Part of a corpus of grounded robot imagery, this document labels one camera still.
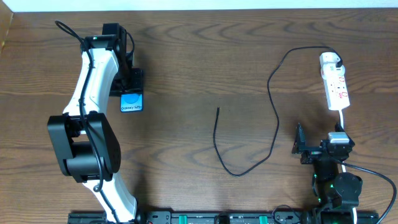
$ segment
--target black cable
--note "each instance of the black cable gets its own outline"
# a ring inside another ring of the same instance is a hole
[[[94,192],[99,192],[101,194],[103,200],[105,201],[105,203],[107,204],[109,209],[112,211],[112,214],[116,220],[116,223],[119,223],[116,212],[114,211],[113,207],[111,206],[111,204],[109,203],[108,199],[106,198],[105,194],[102,191],[104,175],[103,175],[103,167],[102,167],[102,163],[101,163],[101,159],[100,159],[100,154],[98,153],[98,150],[94,143],[93,137],[90,133],[90,130],[88,129],[88,125],[85,121],[84,112],[83,112],[83,105],[84,105],[84,98],[85,98],[85,93],[86,93],[86,89],[87,89],[87,84],[88,84],[88,81],[90,80],[91,71],[93,70],[93,64],[94,64],[93,57],[91,56],[90,51],[88,50],[88,47],[84,43],[83,39],[75,31],[73,31],[70,27],[68,27],[66,24],[64,24],[61,21],[55,21],[55,25],[57,25],[57,27],[59,27],[61,30],[63,30],[67,34],[78,39],[81,46],[84,47],[84,50],[87,53],[88,59],[90,60],[90,63],[88,65],[87,76],[86,76],[85,82],[83,84],[83,88],[81,89],[81,94],[80,94],[80,99],[79,99],[80,119],[81,119],[83,128],[86,131],[87,138],[91,144],[91,148],[93,150],[94,156],[95,156],[97,164],[98,164],[98,169],[99,169],[99,184],[94,186],[93,190],[94,190]]]
[[[115,209],[112,207],[112,205],[110,204],[110,202],[109,202],[108,199],[106,198],[104,192],[101,190],[99,193],[101,194],[102,199],[104,200],[105,204],[106,204],[106,205],[108,206],[108,208],[111,210],[112,215],[113,215],[113,217],[114,217],[114,219],[115,219],[115,221],[116,221],[116,224],[119,224],[120,222],[119,222],[118,216],[116,215]]]
[[[132,38],[131,34],[130,34],[129,32],[127,32],[127,35],[130,37],[130,40],[131,40],[131,43],[132,43],[132,50],[131,50],[130,53],[127,55],[127,59],[129,59],[129,58],[133,55],[134,50],[136,49],[136,45],[135,45],[135,43],[134,43],[134,39]]]
[[[219,213],[219,214],[214,218],[214,224],[217,224],[217,221],[218,221],[218,219],[219,219],[221,216],[227,216],[227,217],[228,217],[228,213],[226,213],[226,212],[221,212],[221,213]]]
[[[271,213],[271,218],[275,219],[275,212],[276,212],[276,210],[277,210],[278,208],[280,208],[280,207],[287,207],[287,208],[289,208],[289,209],[294,213],[294,215],[295,215],[299,220],[301,220],[301,216],[298,215],[298,214],[296,213],[296,211],[295,211],[292,207],[290,207],[290,206],[288,206],[288,205],[279,205],[278,207],[276,207],[276,208],[272,211],[272,213]]]
[[[272,76],[275,74],[276,71],[278,71],[279,67],[280,67],[280,66],[282,65],[282,63],[284,62],[286,56],[287,56],[290,52],[292,52],[292,51],[294,51],[294,50],[301,50],[301,49],[329,49],[329,50],[333,51],[334,53],[336,53],[337,56],[340,58],[340,59],[339,59],[339,62],[337,63],[336,66],[337,66],[337,67],[341,67],[342,64],[343,64],[343,59],[340,57],[340,55],[339,55],[333,48],[327,47],[327,46],[297,47],[297,48],[294,48],[294,49],[290,49],[290,50],[285,54],[285,56],[284,56],[284,57],[282,58],[282,60],[280,61],[279,65],[278,65],[278,66],[275,68],[275,70],[270,74],[270,76],[269,76],[269,78],[268,78],[268,81],[267,81],[267,89],[268,89],[269,100],[270,100],[270,102],[271,102],[272,108],[274,109],[275,116],[276,116],[276,120],[277,120],[276,130],[275,130],[274,138],[273,138],[273,140],[272,140],[271,148],[269,149],[269,153],[268,153],[268,156],[267,156],[267,157],[265,157],[264,159],[260,160],[258,163],[254,164],[252,167],[250,167],[248,170],[244,171],[244,172],[241,173],[241,174],[234,174],[234,173],[232,173],[231,171],[229,171],[228,168],[225,166],[225,164],[224,164],[224,162],[223,162],[223,160],[222,160],[222,158],[221,158],[221,156],[220,156],[220,154],[219,154],[219,152],[218,152],[217,145],[216,145],[216,129],[217,129],[217,122],[218,122],[218,115],[219,115],[219,113],[220,113],[220,107],[217,107],[216,122],[215,122],[215,124],[214,124],[214,131],[213,131],[213,145],[214,145],[214,149],[215,149],[215,151],[216,151],[216,153],[217,153],[218,159],[220,160],[221,165],[224,167],[224,170],[225,170],[227,173],[229,173],[230,175],[232,175],[233,177],[241,177],[241,176],[243,176],[243,175],[246,175],[248,172],[252,171],[252,170],[253,170],[254,168],[256,168],[258,165],[262,164],[262,163],[265,162],[268,158],[270,158],[270,156],[271,156],[271,154],[272,154],[272,150],[273,150],[273,148],[274,148],[276,136],[277,136],[278,130],[279,130],[279,116],[278,116],[278,113],[276,112],[276,109],[275,109],[275,106],[274,106],[274,102],[272,101],[271,91],[270,91],[270,89],[269,89],[269,83],[270,83],[270,81],[271,81]]]
[[[336,163],[338,163],[338,164],[341,164],[341,165],[344,165],[344,166],[347,166],[347,167],[350,167],[350,168],[354,168],[354,169],[357,169],[357,170],[361,170],[361,171],[363,171],[363,172],[367,172],[367,173],[376,175],[376,176],[378,176],[378,177],[383,178],[384,180],[388,181],[388,182],[391,184],[391,186],[392,186],[392,192],[393,192],[393,193],[392,193],[392,198],[391,198],[390,204],[388,205],[386,211],[384,211],[384,213],[380,216],[379,220],[376,222],[376,224],[380,224],[380,222],[381,222],[381,221],[386,217],[386,215],[390,212],[392,206],[394,205],[394,202],[396,201],[396,198],[397,198],[397,187],[396,187],[395,183],[394,183],[390,178],[388,178],[388,177],[386,177],[385,175],[382,175],[382,174],[380,174],[380,173],[378,173],[378,172],[375,172],[375,171],[372,171],[372,170],[369,170],[369,169],[365,169],[365,168],[363,168],[363,167],[359,167],[359,166],[356,166],[356,165],[351,165],[351,164],[348,164],[348,163],[345,163],[345,162],[341,162],[341,161],[339,161],[338,159],[333,158],[331,155],[329,155],[329,156],[330,156],[330,158],[331,158],[332,160],[334,160],[334,161],[335,161]]]
[[[312,183],[311,183],[311,185],[312,185],[312,191],[313,191],[313,194],[315,194],[315,196],[318,196],[318,192],[317,192],[317,188],[315,187],[315,180],[317,179],[317,175],[316,174],[313,174],[312,175]]]

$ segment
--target white cable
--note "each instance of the white cable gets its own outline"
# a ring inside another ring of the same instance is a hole
[[[344,117],[343,117],[343,110],[338,110],[338,114],[340,115],[340,125],[344,129]],[[341,171],[346,172],[346,166],[343,164],[341,165]],[[358,221],[358,216],[356,214],[356,209],[353,208],[353,216],[354,216],[354,224]]]

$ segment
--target green connector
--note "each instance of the green connector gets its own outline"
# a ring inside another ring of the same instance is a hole
[[[186,215],[180,215],[178,217],[178,223],[179,224],[187,224],[187,216]]]
[[[268,217],[266,216],[260,216],[260,224],[268,224]]]

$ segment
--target black power cord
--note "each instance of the black power cord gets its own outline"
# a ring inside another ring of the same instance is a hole
[[[287,208],[289,208],[290,211],[292,211],[293,214],[299,219],[298,223],[301,222],[301,216],[298,215],[297,212],[296,212],[292,207],[290,207],[290,206],[288,206],[288,205],[279,205],[279,206],[276,207],[276,208],[272,211],[272,213],[271,213],[271,218],[273,218],[274,221],[275,221],[277,224],[280,224],[280,222],[278,222],[278,221],[275,219],[275,212],[276,212],[276,210],[277,210],[278,208],[280,208],[280,207],[287,207]]]
[[[131,58],[131,56],[134,53],[134,50],[136,49],[136,44],[134,43],[134,39],[132,38],[131,34],[129,32],[127,32],[127,35],[130,37],[131,43],[132,43],[132,50],[130,51],[130,53],[127,55],[127,59]]]
[[[329,156],[330,156],[330,158],[333,161],[335,161],[338,164],[341,164],[341,165],[344,165],[344,166],[347,166],[347,167],[350,167],[350,168],[354,168],[354,169],[357,169],[357,170],[360,170],[360,171],[363,171],[363,172],[367,172],[369,174],[376,175],[378,177],[383,178],[384,180],[388,181],[391,184],[391,186],[392,186],[392,198],[391,198],[390,204],[388,205],[386,211],[384,211],[384,213],[380,216],[379,220],[376,222],[376,224],[380,224],[381,221],[390,212],[392,206],[394,205],[394,202],[396,201],[396,198],[397,198],[397,187],[396,187],[395,183],[390,178],[388,178],[385,175],[382,175],[382,174],[380,174],[378,172],[375,172],[375,171],[372,171],[372,170],[369,170],[369,169],[365,169],[363,167],[359,167],[359,166],[356,166],[356,165],[351,165],[351,164],[348,164],[348,163],[345,163],[345,162],[341,162],[338,159],[333,158],[331,155],[329,155]]]
[[[246,175],[248,172],[252,171],[254,168],[256,168],[258,165],[262,164],[263,162],[265,162],[268,158],[270,158],[271,154],[272,154],[272,150],[274,148],[274,144],[275,144],[275,140],[276,140],[276,136],[278,134],[278,130],[279,130],[279,116],[278,113],[276,112],[275,106],[274,106],[274,102],[272,101],[272,97],[271,97],[271,91],[269,89],[269,83],[271,81],[272,76],[275,74],[276,71],[278,71],[279,67],[282,65],[282,63],[284,62],[286,56],[291,53],[294,50],[302,50],[302,49],[329,49],[331,51],[333,51],[334,53],[337,54],[337,56],[340,58],[338,63],[337,63],[337,67],[341,67],[343,65],[343,59],[340,57],[340,55],[331,47],[327,47],[327,46],[309,46],[309,47],[297,47],[294,49],[290,49],[285,56],[282,58],[282,60],[280,61],[279,65],[275,68],[275,70],[271,73],[271,75],[268,78],[267,81],[267,89],[268,89],[268,96],[269,96],[269,101],[271,102],[272,108],[274,109],[275,112],[275,116],[276,116],[276,120],[277,120],[277,124],[276,124],[276,130],[275,130],[275,134],[274,134],[274,138],[272,140],[272,144],[271,144],[271,148],[269,149],[269,153],[268,156],[263,158],[262,160],[260,160],[258,163],[254,164],[252,167],[250,167],[248,170],[244,171],[241,174],[234,174],[231,171],[228,170],[228,168],[225,166],[219,152],[217,149],[217,145],[216,145],[216,130],[217,130],[217,122],[218,122],[218,115],[220,114],[220,107],[217,107],[217,113],[216,113],[216,122],[214,124],[214,131],[213,131],[213,145],[214,145],[214,149],[216,150],[218,159],[221,162],[221,165],[224,167],[224,170],[229,173],[230,175],[232,175],[233,177],[241,177],[243,175]]]
[[[226,213],[226,212],[221,212],[221,213],[219,213],[215,218],[214,218],[214,224],[218,224],[217,222],[218,222],[218,220],[220,219],[220,217],[228,217],[228,213]]]
[[[314,173],[314,174],[312,175],[312,183],[311,183],[311,186],[312,186],[313,194],[315,194],[315,196],[318,196],[317,188],[315,187],[315,181],[316,181],[316,179],[317,179],[317,175]]]
[[[80,120],[81,120],[84,130],[86,131],[87,138],[91,144],[93,154],[94,154],[95,159],[98,164],[99,184],[94,186],[93,190],[94,190],[94,192],[99,192],[101,194],[103,200],[105,201],[105,203],[107,204],[109,209],[112,211],[112,214],[113,214],[114,219],[116,220],[116,223],[119,223],[118,216],[116,215],[116,212],[114,211],[113,207],[111,206],[111,204],[109,203],[108,199],[106,198],[104,192],[102,191],[102,186],[104,184],[104,175],[103,175],[104,171],[103,171],[103,167],[102,167],[102,163],[101,163],[101,159],[100,159],[100,154],[98,153],[98,150],[97,150],[97,147],[95,146],[93,137],[90,133],[90,130],[88,129],[88,125],[85,121],[84,112],[83,112],[85,93],[86,93],[88,81],[90,80],[91,71],[93,70],[93,65],[94,65],[93,57],[91,56],[90,51],[89,51],[88,47],[86,46],[86,44],[84,43],[83,39],[75,31],[73,31],[70,27],[68,27],[66,24],[64,24],[61,21],[55,21],[55,25],[57,25],[57,27],[59,27],[61,30],[63,30],[67,34],[78,39],[81,46],[83,46],[85,52],[87,53],[88,59],[90,60],[90,63],[88,64],[87,76],[86,76],[85,82],[83,84],[83,88],[81,89],[81,94],[80,94],[80,99],[79,99]]]

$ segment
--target power plug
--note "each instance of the power plug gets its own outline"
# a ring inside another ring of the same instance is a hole
[[[345,67],[337,67],[341,59],[333,52],[325,52],[320,56],[321,76],[325,86],[329,110],[338,111],[349,106],[348,90],[344,77]]]

